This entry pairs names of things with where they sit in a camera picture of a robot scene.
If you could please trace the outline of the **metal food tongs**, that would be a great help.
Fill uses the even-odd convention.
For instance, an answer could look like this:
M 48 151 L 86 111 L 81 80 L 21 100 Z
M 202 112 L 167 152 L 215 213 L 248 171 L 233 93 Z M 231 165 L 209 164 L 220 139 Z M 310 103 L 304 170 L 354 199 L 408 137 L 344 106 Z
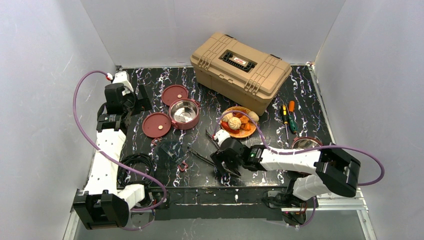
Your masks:
M 211 133 L 209 133 L 208 130 L 205 130 L 205 134 L 207 136 L 207 138 L 212 142 L 213 146 L 216 148 L 217 151 L 220 150 L 220 146 L 218 144 L 218 142 L 216 140 L 214 140 L 214 137 L 212 136 Z M 194 150 L 192 147 L 187 146 L 187 150 L 194 155 L 195 157 L 199 158 L 200 160 L 202 160 L 203 162 L 215 167 L 222 176 L 234 176 L 236 178 L 240 178 L 241 177 L 241 173 L 238 170 L 231 170 L 228 168 L 228 166 L 222 161 L 219 162 L 217 160 L 209 160 L 208 158 L 202 156 L 200 153 L 198 153 L 196 150 Z

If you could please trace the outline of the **red sausage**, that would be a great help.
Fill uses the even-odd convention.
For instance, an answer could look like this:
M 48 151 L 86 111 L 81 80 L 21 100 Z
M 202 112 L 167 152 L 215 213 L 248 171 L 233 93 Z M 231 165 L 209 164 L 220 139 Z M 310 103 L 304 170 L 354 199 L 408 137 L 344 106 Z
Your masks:
M 238 129 L 232 129 L 232 128 L 230 128 L 229 124 L 227 122 L 225 122 L 225 121 L 222 121 L 220 123 L 220 125 L 221 125 L 221 128 L 222 129 L 224 129 L 225 131 L 227 131 L 230 134 L 239 134 L 240 133 L 240 131 Z

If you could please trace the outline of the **steamed bun front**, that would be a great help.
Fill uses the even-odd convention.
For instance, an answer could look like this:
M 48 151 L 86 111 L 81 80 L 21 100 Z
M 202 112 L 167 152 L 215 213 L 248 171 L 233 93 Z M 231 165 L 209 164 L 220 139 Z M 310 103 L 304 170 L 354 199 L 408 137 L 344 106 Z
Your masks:
M 230 129 L 239 130 L 241 128 L 242 121 L 239 117 L 234 116 L 228 120 L 227 124 L 230 127 Z

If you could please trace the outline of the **steamed bun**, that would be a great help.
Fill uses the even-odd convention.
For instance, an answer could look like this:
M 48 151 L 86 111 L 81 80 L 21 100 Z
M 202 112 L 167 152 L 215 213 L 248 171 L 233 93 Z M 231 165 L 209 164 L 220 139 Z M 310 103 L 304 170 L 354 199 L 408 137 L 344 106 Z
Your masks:
M 227 123 L 233 117 L 234 117 L 234 115 L 233 115 L 232 112 L 225 112 L 221 120 L 223 122 L 226 122 Z
M 250 111 L 248 116 L 253 120 L 253 122 L 257 123 L 259 121 L 259 116 L 254 112 Z
M 227 124 L 230 127 L 230 129 L 239 130 L 241 128 L 242 121 L 239 117 L 234 116 L 228 120 Z

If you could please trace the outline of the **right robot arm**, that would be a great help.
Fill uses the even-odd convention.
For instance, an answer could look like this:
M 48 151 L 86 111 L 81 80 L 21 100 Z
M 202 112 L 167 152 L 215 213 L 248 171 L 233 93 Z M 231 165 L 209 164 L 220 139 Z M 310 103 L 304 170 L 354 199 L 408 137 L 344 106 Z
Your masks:
M 248 147 L 234 138 L 217 135 L 213 140 L 219 148 L 210 157 L 222 171 L 243 167 L 252 172 L 286 170 L 304 173 L 307 176 L 297 178 L 289 190 L 290 195 L 302 201 L 328 193 L 347 198 L 356 195 L 361 163 L 335 146 L 315 147 L 303 152 L 266 148 L 264 145 Z

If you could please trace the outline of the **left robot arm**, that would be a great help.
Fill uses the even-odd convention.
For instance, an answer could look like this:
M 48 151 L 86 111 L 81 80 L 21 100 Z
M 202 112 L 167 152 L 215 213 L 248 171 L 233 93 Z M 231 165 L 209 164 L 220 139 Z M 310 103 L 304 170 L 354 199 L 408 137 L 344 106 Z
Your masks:
M 137 95 L 125 80 L 105 86 L 106 102 L 97 112 L 96 152 L 83 193 L 76 195 L 73 208 L 88 230 L 123 228 L 130 211 L 145 199 L 143 184 L 118 188 L 119 166 L 104 155 L 120 160 L 133 111 L 139 112 Z

